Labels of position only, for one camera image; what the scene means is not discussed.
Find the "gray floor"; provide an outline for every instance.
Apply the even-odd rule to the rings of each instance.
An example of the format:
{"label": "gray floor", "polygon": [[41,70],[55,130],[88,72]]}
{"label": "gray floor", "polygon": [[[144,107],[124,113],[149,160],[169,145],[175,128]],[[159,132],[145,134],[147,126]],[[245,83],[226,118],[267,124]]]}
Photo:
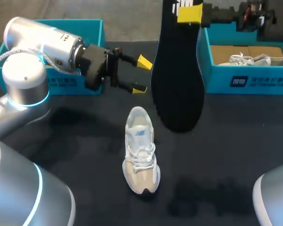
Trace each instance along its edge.
{"label": "gray floor", "polygon": [[[238,7],[241,0],[205,0]],[[7,22],[29,19],[103,19],[108,41],[158,40],[162,0],[0,0],[0,42]]]}

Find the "white sneaker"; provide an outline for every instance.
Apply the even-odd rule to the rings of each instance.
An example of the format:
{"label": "white sneaker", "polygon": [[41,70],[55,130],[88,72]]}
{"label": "white sneaker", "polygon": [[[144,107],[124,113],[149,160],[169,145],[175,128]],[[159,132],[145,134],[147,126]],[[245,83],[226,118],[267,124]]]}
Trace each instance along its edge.
{"label": "white sneaker", "polygon": [[219,64],[219,66],[270,66],[271,58],[267,55],[252,58],[251,56],[231,55],[228,63]]}
{"label": "white sneaker", "polygon": [[134,107],[125,127],[123,173],[136,194],[152,194],[160,182],[153,141],[154,129],[148,113],[142,107]]}
{"label": "white sneaker", "polygon": [[269,57],[265,54],[262,54],[260,56],[257,56],[254,58],[255,62],[260,62],[262,59],[270,59],[269,66],[283,66],[283,57]]}

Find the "black table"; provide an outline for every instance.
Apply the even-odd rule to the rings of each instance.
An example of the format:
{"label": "black table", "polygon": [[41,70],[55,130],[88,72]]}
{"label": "black table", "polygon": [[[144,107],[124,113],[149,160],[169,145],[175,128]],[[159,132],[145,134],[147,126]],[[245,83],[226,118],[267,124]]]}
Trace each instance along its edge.
{"label": "black table", "polygon": [[[111,42],[124,52],[153,61],[156,42]],[[150,88],[150,73],[120,63],[120,77]],[[263,173],[283,164],[283,96],[207,95],[197,127],[175,134],[160,122],[150,90],[130,95],[107,87],[101,96],[53,96],[48,119],[17,130],[4,143],[63,180],[73,191],[75,225],[259,226],[251,203],[252,187]],[[125,122],[134,106],[144,107],[155,130],[161,184],[144,202],[128,188],[122,172]],[[197,200],[196,187],[217,187],[228,180],[239,192],[224,193],[230,211],[219,217],[214,205],[172,205],[175,195]]]}

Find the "shoe box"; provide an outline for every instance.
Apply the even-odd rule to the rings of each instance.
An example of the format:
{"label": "shoe box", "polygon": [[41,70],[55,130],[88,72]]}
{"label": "shoe box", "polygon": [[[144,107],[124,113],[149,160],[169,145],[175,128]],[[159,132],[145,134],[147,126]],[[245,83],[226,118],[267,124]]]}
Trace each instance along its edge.
{"label": "shoe box", "polygon": [[283,66],[219,66],[231,55],[283,57],[283,42],[261,42],[257,32],[237,32],[236,24],[201,29],[198,62],[206,93],[283,95]]}

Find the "shoe tongue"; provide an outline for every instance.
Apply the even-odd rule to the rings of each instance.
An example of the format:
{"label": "shoe tongue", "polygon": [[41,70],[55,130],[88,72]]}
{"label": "shoe tongue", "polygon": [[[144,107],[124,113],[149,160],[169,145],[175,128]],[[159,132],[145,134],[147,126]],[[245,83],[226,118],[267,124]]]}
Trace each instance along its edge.
{"label": "shoe tongue", "polygon": [[138,149],[151,148],[150,126],[134,126],[127,131],[128,143],[133,152]]}

